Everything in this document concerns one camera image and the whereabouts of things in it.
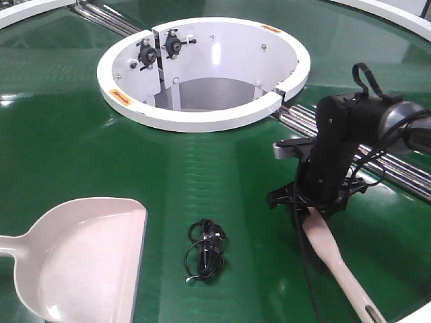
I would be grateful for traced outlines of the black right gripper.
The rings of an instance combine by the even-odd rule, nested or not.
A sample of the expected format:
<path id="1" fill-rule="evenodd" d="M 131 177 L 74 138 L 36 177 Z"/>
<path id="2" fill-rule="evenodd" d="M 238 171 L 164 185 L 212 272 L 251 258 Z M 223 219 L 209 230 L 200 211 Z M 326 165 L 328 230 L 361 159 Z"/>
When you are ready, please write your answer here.
<path id="1" fill-rule="evenodd" d="M 344 211 L 353 194 L 364 194 L 368 184 L 362 179 L 349 183 L 345 178 L 357 151 L 355 141 L 328 139 L 318 136 L 312 145 L 308 161 L 301 167 L 296 183 L 289 183 L 267 194 L 270 209 L 285 205 L 294 215 L 307 212 L 311 201 L 319 203 L 317 210 L 324 219 Z"/>

